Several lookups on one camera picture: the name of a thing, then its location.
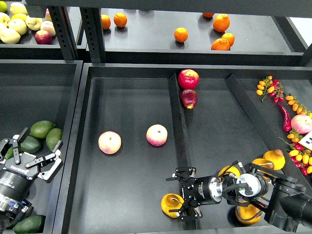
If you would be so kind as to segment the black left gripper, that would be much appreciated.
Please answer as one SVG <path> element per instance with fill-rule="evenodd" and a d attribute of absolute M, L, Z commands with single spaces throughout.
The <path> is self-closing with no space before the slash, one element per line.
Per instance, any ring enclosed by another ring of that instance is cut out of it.
<path fill-rule="evenodd" d="M 5 164 L 0 171 L 0 193 L 16 201 L 26 198 L 36 178 L 50 183 L 63 166 L 60 151 L 62 141 L 58 141 L 52 152 L 46 156 L 36 158 L 29 153 L 21 154 L 20 144 L 28 134 L 29 129 L 25 127 L 18 136 L 0 141 L 0 163 Z M 5 154 L 10 147 L 13 158 L 7 160 Z"/>

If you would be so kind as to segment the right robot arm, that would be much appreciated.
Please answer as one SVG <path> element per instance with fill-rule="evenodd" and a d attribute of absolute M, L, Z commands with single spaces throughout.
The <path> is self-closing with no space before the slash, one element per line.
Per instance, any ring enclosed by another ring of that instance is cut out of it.
<path fill-rule="evenodd" d="M 170 206 L 168 212 L 182 221 L 201 218 L 200 206 L 219 204 L 225 199 L 237 208 L 253 205 L 259 210 L 253 218 L 264 214 L 268 224 L 286 232 L 296 232 L 300 224 L 312 226 L 312 198 L 293 177 L 254 163 L 246 171 L 239 161 L 219 176 L 195 177 L 195 173 L 194 167 L 179 167 L 169 178 L 181 184 L 182 199 L 174 197 L 178 207 Z"/>

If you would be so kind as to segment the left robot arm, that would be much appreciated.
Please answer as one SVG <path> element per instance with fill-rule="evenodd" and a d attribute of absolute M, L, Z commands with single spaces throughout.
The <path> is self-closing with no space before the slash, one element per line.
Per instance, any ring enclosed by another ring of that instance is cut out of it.
<path fill-rule="evenodd" d="M 37 157 L 24 152 L 21 143 L 26 139 L 29 129 L 19 135 L 0 141 L 0 229 L 4 221 L 15 225 L 26 218 L 33 210 L 32 203 L 26 199 L 35 179 L 40 178 L 50 183 L 63 166 L 59 140 L 46 156 Z"/>

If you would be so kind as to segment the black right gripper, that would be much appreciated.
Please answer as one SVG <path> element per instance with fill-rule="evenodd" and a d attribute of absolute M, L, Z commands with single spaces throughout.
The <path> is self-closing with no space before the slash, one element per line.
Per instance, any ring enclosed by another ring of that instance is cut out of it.
<path fill-rule="evenodd" d="M 180 209 L 169 210 L 178 212 L 181 221 L 191 221 L 202 218 L 199 209 L 201 205 L 214 205 L 221 202 L 221 182 L 215 176 L 195 177 L 195 167 L 177 167 L 166 181 L 177 180 L 189 195 L 184 198 Z"/>

